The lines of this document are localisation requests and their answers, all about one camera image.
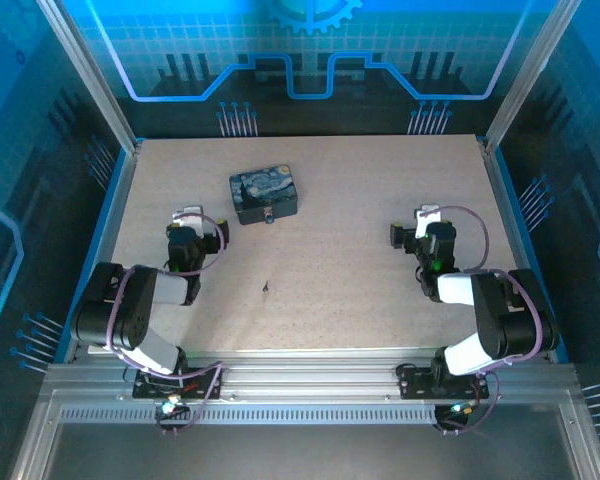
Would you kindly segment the starry night tin box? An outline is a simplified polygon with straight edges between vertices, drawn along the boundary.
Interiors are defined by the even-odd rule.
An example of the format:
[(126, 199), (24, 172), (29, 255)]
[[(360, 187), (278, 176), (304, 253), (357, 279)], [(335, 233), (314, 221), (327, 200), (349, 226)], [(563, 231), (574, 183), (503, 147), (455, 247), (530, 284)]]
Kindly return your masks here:
[(229, 186), (241, 225), (272, 224), (298, 212), (298, 193), (286, 164), (234, 174)]

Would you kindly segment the small lit circuit board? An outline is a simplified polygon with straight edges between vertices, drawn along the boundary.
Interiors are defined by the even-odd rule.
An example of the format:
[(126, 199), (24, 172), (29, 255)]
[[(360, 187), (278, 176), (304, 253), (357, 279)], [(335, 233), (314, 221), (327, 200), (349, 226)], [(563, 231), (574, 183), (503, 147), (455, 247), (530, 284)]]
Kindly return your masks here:
[(182, 401), (179, 394), (171, 394), (156, 409), (156, 421), (162, 422), (190, 411), (189, 407)]
[(435, 417), (439, 423), (459, 424), (464, 426), (474, 408), (478, 405), (476, 400), (461, 401), (460, 403), (439, 405), (435, 407)]

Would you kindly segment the aluminium table side rail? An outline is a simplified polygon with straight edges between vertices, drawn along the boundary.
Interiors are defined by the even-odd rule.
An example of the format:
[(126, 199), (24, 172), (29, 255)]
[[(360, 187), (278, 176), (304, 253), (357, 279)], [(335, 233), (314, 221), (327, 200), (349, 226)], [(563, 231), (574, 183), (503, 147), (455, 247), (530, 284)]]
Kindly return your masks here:
[(523, 218), (518, 194), (514, 188), (503, 154), (499, 147), (493, 152), (489, 152), (487, 149), (487, 140), (484, 136), (478, 135), (476, 139), (513, 252), (515, 264), (517, 267), (530, 268), (534, 272), (547, 300), (549, 311), (553, 314), (554, 319), (557, 319), (555, 309), (542, 278), (527, 224)]
[(71, 339), (70, 334), (71, 318), (94, 267), (100, 261), (109, 261), (112, 259), (136, 163), (136, 156), (133, 153), (128, 153), (124, 149), (120, 150), (78, 279), (75, 294), (69, 307), (65, 326), (54, 356), (54, 363), (68, 362), (75, 351), (73, 347), (74, 341)]

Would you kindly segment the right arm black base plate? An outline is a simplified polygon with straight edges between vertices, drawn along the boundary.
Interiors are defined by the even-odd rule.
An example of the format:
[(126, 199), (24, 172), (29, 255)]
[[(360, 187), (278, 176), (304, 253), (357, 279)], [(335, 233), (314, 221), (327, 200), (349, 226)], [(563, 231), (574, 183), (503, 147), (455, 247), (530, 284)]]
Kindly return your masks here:
[(483, 400), (490, 396), (486, 383), (475, 375), (454, 376), (440, 365), (403, 363), (395, 375), (403, 400)]

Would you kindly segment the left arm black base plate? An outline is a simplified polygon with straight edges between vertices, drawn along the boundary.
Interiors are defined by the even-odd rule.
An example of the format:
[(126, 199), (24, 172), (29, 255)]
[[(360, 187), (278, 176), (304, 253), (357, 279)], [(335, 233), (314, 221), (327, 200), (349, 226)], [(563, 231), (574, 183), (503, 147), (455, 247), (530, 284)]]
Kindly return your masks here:
[(209, 398), (216, 400), (220, 397), (222, 375), (214, 384), (211, 383), (215, 370), (187, 380), (168, 380), (137, 372), (133, 382), (132, 397), (140, 400), (164, 400), (170, 395), (179, 395), (186, 400), (202, 400), (209, 387), (212, 387)]

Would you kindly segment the aluminium frame rail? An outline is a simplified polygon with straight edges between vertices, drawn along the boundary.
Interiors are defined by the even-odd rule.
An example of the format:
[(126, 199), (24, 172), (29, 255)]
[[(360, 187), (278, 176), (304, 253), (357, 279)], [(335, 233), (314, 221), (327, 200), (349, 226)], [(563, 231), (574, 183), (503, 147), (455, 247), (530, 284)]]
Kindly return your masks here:
[[(396, 367), (427, 367), (433, 355), (431, 348), (283, 349), (198, 352), (189, 361), (194, 367), (222, 362), (223, 403), (396, 404)], [(505, 404), (560, 404), (581, 394), (570, 364), (539, 358), (496, 373)], [(133, 377), (114, 355), (81, 350), (74, 362), (48, 368), (40, 396), (127, 403)]]

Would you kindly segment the aluminium frame post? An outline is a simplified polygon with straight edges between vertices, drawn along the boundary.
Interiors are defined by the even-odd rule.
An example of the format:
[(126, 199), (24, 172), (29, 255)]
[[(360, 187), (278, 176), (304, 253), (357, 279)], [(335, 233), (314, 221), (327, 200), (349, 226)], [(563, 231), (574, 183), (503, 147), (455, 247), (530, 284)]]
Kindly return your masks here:
[(63, 2), (36, 0), (36, 3), (120, 146), (127, 154), (134, 155), (137, 150), (135, 134)]
[(581, 2), (582, 0), (557, 0), (487, 130), (481, 145), (484, 158), (495, 154)]

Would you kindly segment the grey metal panel frame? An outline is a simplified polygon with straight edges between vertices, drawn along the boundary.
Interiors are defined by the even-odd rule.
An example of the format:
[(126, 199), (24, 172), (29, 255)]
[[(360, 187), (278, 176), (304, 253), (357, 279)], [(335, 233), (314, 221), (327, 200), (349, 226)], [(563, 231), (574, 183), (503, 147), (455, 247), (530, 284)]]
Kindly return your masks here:
[(600, 480), (600, 443), (585, 407), (503, 401), (476, 429), (433, 425), (70, 424), (39, 402), (7, 480)]

